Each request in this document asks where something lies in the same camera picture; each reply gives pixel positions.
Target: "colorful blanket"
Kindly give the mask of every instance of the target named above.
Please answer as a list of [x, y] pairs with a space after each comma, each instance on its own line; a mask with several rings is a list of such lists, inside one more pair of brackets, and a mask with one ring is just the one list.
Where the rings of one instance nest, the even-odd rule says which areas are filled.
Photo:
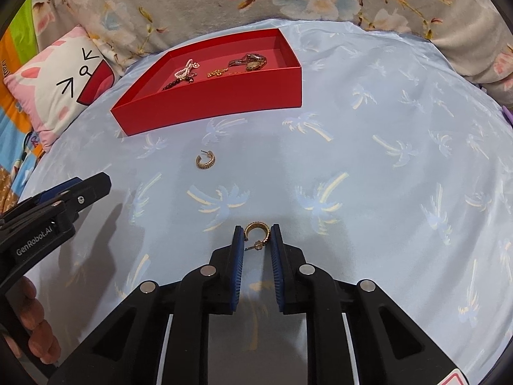
[[[27, 0], [0, 40], [2, 78], [38, 52], [31, 7]], [[17, 203], [42, 154], [29, 117], [0, 80], [0, 213]]]

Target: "light blue bedsheet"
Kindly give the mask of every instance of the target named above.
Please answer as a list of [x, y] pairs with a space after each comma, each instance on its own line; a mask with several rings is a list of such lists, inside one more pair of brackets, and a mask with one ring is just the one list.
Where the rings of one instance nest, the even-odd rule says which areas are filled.
[[[34, 171], [24, 198], [74, 176], [112, 179], [31, 273], [63, 355], [140, 282], [181, 279], [235, 225], [260, 220], [335, 279], [375, 280], [477, 384], [513, 320], [513, 136], [499, 106], [412, 36], [268, 20], [208, 37], [269, 27], [303, 66], [301, 109], [123, 137], [109, 110], [150, 56]], [[210, 170], [196, 168], [200, 150], [215, 153]], [[211, 318], [212, 385], [306, 384], [304, 320], [278, 313], [268, 254], [245, 254], [236, 315]]]

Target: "pearl necklace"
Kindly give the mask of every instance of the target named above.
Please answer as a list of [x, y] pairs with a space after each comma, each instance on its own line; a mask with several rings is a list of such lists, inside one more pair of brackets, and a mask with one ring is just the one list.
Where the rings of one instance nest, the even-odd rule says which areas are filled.
[[189, 59], [185, 65], [185, 68], [175, 72], [174, 77], [176, 79], [183, 80], [190, 75], [193, 68], [199, 68], [199, 63], [193, 62], [192, 59]]

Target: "silver screw head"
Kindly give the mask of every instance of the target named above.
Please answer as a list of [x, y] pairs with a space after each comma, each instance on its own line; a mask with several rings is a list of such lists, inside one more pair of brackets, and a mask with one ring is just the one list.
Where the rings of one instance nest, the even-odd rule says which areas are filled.
[[313, 275], [315, 273], [315, 267], [312, 265], [301, 265], [299, 267], [299, 272], [301, 272], [303, 275]]
[[215, 275], [216, 271], [217, 269], [215, 268], [215, 266], [212, 265], [205, 265], [199, 270], [201, 275], [203, 275], [204, 277], [211, 277], [212, 275]]
[[155, 288], [156, 288], [155, 283], [154, 283], [154, 282], [151, 282], [151, 281], [143, 282], [143, 283], [140, 285], [140, 290], [141, 290], [141, 292], [143, 292], [143, 293], [145, 293], [145, 294], [152, 293], [153, 291], [155, 291]]
[[363, 289], [365, 292], [371, 293], [376, 289], [376, 284], [368, 279], [365, 279], [362, 282], [360, 282], [360, 288]]

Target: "purple object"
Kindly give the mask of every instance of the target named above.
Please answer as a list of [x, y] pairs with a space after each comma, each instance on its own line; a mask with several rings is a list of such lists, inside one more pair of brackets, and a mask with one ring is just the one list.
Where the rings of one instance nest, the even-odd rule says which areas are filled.
[[502, 106], [502, 114], [509, 124], [513, 125], [513, 114], [511, 114], [510, 110], [508, 110], [506, 106]]

